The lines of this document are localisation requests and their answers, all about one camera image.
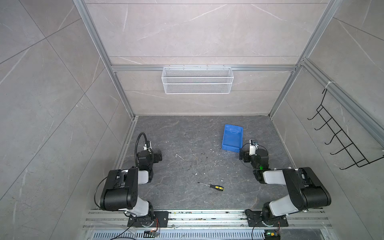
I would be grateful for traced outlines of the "yellow black handled screwdriver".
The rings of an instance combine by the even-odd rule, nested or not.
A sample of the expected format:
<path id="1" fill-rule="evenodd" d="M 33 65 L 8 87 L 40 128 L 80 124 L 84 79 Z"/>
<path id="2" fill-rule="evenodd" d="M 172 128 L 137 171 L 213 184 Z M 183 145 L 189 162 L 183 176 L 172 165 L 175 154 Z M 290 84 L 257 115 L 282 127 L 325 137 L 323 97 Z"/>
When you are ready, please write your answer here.
<path id="1" fill-rule="evenodd" d="M 224 187 L 219 186 L 219 185 L 205 184 L 205 183 L 201 183 L 201 182 L 198 182 L 198 184 L 207 186 L 207 187 L 209 187 L 209 188 L 215 189 L 215 190 L 220 191 L 220 192 L 223 192 L 223 191 L 224 191 Z"/>

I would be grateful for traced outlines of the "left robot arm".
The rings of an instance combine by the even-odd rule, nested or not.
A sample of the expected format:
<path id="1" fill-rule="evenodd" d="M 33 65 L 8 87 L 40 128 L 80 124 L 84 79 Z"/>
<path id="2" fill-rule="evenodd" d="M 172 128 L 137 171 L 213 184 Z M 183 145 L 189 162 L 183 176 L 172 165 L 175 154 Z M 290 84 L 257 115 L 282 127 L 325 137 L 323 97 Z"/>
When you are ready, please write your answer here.
<path id="1" fill-rule="evenodd" d="M 161 151 L 154 152 L 145 133 L 140 133 L 134 149 L 135 165 L 129 169 L 111 170 L 97 185 L 95 205 L 104 211 L 123 212 L 129 222 L 143 227 L 159 225 L 151 202 L 139 197 L 139 185 L 150 183 L 154 164 L 162 161 Z"/>

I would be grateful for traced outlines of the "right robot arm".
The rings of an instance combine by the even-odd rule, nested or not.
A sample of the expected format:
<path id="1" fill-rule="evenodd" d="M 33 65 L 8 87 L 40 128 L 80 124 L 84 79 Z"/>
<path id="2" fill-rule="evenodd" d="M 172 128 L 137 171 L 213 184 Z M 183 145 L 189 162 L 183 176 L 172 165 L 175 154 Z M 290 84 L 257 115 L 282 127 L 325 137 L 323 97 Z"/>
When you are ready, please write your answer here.
<path id="1" fill-rule="evenodd" d="M 240 148 L 239 159 L 252 165 L 253 174 L 260 184 L 281 185 L 288 191 L 286 196 L 265 203 L 260 212 L 245 210 L 249 220 L 256 224 L 272 227 L 289 214 L 326 207 L 332 202 L 328 190 L 309 167 L 272 170 L 269 168 L 268 150 L 253 142 Z"/>

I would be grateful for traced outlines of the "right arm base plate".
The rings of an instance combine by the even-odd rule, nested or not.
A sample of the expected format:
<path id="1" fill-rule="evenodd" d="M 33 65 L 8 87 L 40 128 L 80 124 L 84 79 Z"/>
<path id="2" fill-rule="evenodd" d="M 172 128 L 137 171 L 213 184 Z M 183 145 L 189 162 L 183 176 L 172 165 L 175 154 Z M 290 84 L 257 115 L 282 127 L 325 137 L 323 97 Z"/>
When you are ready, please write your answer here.
<path id="1" fill-rule="evenodd" d="M 252 211 L 247 209 L 244 211 L 249 227 L 288 227 L 286 216 L 273 216 L 269 212 Z"/>

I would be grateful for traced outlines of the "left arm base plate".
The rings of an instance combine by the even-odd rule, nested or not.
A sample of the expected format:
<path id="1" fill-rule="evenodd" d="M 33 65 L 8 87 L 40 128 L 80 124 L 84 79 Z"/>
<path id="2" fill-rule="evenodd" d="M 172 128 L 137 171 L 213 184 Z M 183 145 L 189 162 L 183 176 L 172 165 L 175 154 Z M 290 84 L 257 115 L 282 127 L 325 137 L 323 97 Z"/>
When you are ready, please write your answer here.
<path id="1" fill-rule="evenodd" d="M 169 212 L 167 211 L 154 211 L 144 217 L 129 216 L 128 227 L 137 228 L 166 228 L 169 221 Z"/>

